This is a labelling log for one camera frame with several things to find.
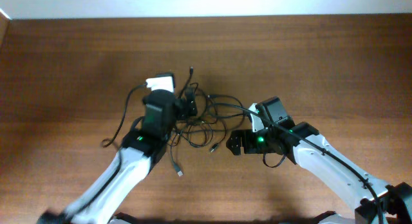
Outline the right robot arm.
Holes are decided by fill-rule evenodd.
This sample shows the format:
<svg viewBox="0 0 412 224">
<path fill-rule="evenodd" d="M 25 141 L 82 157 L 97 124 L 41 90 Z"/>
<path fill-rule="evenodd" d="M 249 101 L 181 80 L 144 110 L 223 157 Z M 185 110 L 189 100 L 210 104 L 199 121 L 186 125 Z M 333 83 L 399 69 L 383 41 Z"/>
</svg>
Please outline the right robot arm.
<svg viewBox="0 0 412 224">
<path fill-rule="evenodd" d="M 411 223 L 411 186 L 396 186 L 365 171 L 338 152 L 307 122 L 295 124 L 279 98 L 238 106 L 251 128 L 231 133 L 226 146 L 234 155 L 278 154 L 309 171 L 354 211 L 353 218 L 325 212 L 318 223 Z"/>
</svg>

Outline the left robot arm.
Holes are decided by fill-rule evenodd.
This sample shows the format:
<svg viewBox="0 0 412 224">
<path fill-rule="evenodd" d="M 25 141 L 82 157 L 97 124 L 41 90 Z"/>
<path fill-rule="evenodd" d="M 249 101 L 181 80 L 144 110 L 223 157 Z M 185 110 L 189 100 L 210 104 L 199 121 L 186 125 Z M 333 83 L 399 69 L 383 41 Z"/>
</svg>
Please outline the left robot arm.
<svg viewBox="0 0 412 224">
<path fill-rule="evenodd" d="M 195 95 L 155 89 L 142 99 L 145 115 L 122 139 L 109 167 L 93 185 L 61 213 L 44 212 L 37 223 L 109 223 L 133 188 L 149 175 L 165 154 L 178 120 L 197 115 Z"/>
</svg>

